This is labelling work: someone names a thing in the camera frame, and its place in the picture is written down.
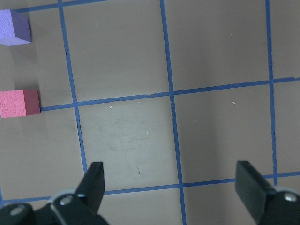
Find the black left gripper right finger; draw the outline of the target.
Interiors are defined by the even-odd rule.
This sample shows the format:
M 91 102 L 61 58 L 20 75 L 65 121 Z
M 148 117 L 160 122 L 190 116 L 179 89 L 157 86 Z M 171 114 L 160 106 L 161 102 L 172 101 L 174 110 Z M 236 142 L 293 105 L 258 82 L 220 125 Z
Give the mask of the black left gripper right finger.
M 300 195 L 272 186 L 248 161 L 237 161 L 235 191 L 257 225 L 298 225 Z

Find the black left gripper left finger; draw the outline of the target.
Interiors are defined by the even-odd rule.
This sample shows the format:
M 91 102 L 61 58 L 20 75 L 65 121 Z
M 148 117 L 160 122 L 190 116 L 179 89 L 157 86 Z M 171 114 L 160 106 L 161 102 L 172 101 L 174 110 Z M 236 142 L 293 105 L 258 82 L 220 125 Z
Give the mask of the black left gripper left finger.
M 105 192 L 102 162 L 93 162 L 72 194 L 58 196 L 51 210 L 60 225 L 106 225 L 98 214 Z

